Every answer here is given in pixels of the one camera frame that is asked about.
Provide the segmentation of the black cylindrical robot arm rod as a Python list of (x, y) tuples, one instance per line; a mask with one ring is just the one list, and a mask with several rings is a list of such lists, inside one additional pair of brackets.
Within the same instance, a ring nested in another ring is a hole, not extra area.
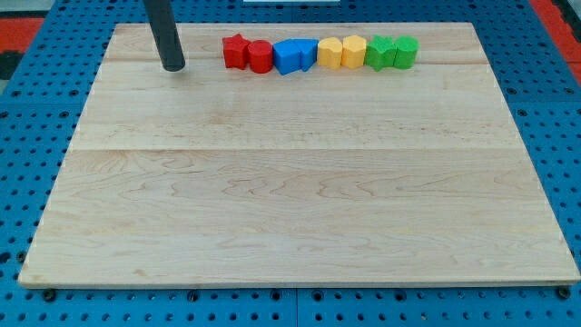
[(143, 4), (162, 67), (168, 72), (181, 71), (185, 58), (171, 1), (143, 0)]

